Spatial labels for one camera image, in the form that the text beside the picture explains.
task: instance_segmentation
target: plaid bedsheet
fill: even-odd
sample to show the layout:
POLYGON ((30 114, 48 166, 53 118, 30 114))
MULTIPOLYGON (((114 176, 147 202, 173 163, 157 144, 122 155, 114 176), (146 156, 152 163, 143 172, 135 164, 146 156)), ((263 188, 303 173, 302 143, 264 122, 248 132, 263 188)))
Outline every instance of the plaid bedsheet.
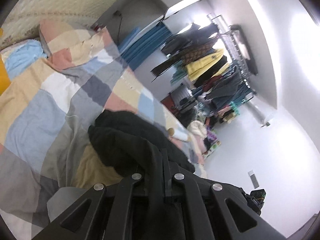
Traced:
MULTIPOLYGON (((18 240, 48 225, 46 203, 60 187, 121 180, 87 135, 103 109, 134 112, 164 133, 188 133, 135 78, 106 29, 37 60, 0 97, 0 214, 18 240)), ((196 145, 173 142, 203 163, 196 145)))

